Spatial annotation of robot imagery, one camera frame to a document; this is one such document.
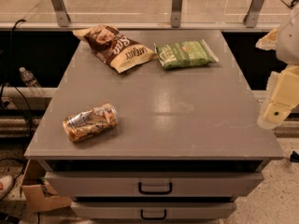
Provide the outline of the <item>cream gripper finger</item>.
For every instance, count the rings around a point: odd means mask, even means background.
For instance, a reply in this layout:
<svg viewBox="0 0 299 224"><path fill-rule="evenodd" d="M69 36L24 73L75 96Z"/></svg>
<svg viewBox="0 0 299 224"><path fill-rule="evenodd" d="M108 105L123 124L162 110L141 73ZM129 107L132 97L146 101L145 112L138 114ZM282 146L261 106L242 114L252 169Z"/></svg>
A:
<svg viewBox="0 0 299 224"><path fill-rule="evenodd" d="M255 47L263 50L275 50L277 48L278 28L272 29L265 36L260 38Z"/></svg>
<svg viewBox="0 0 299 224"><path fill-rule="evenodd" d="M279 126L299 105L299 66L289 64L280 73L272 72L257 124L266 130Z"/></svg>

